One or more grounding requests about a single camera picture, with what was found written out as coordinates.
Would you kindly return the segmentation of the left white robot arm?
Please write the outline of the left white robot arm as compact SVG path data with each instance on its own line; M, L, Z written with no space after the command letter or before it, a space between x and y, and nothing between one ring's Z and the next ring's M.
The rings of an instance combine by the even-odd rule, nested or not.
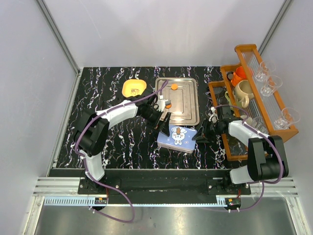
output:
M105 175L101 152L106 144L108 131L125 120L142 117L147 127L169 136L169 119L164 110L171 106L171 100L157 93L144 92L141 95L126 97L121 103L111 108L94 112L84 112L76 126L74 151L84 161L85 174L89 189L96 194L105 190Z

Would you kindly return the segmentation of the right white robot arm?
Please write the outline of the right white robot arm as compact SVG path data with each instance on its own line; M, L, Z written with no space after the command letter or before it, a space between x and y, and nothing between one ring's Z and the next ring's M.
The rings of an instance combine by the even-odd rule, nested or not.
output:
M232 108L231 105L211 107L211 116L202 121L193 140L209 142L211 136L228 134L247 147L247 164L230 170L222 181L224 192L233 194L240 184L277 184L289 173L282 138L252 127L247 118L234 116Z

